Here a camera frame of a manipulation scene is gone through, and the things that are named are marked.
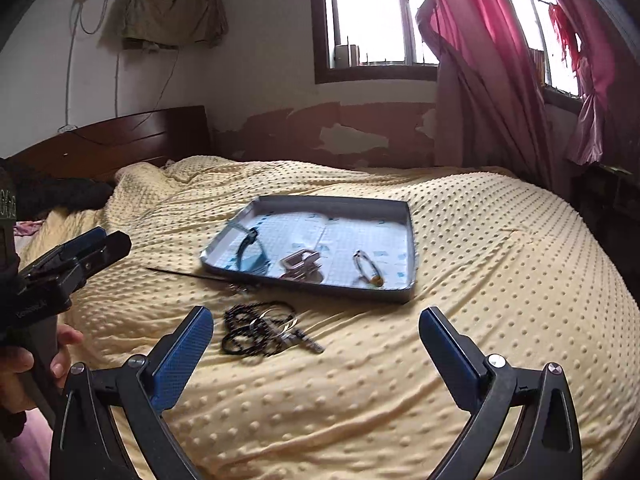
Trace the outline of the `person's left hand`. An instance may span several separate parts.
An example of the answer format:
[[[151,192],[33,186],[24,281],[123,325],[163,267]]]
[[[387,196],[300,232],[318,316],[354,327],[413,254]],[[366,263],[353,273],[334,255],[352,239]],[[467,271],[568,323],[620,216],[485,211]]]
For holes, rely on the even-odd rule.
[[[84,334],[66,324],[58,324],[56,333],[58,353],[51,361],[50,373],[58,390],[61,390],[72,366],[70,346],[81,344]],[[20,375],[29,372],[33,366],[34,357],[28,350],[20,347],[1,349],[1,406],[12,414],[30,411],[36,406],[20,381]]]

